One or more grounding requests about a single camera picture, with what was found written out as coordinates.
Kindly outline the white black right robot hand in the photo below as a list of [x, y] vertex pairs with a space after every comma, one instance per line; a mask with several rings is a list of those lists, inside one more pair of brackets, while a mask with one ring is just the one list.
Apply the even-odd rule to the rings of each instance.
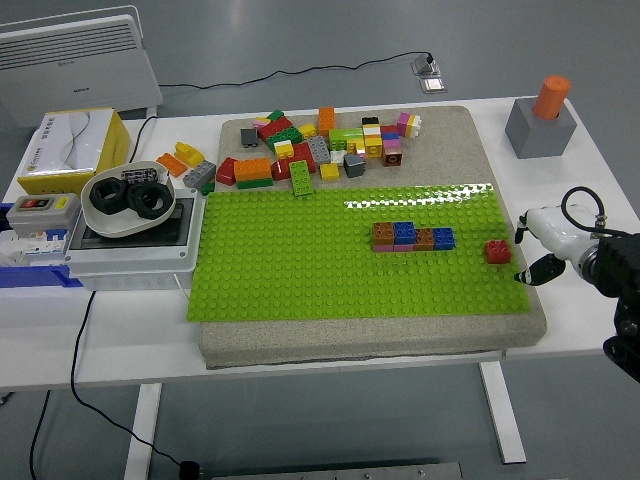
[[520, 244], [530, 232], [549, 253], [514, 275], [520, 283], [540, 286], [559, 277], [570, 262], [580, 278], [594, 283], [594, 268], [599, 240], [573, 225], [561, 207], [527, 210], [519, 217], [514, 241]]

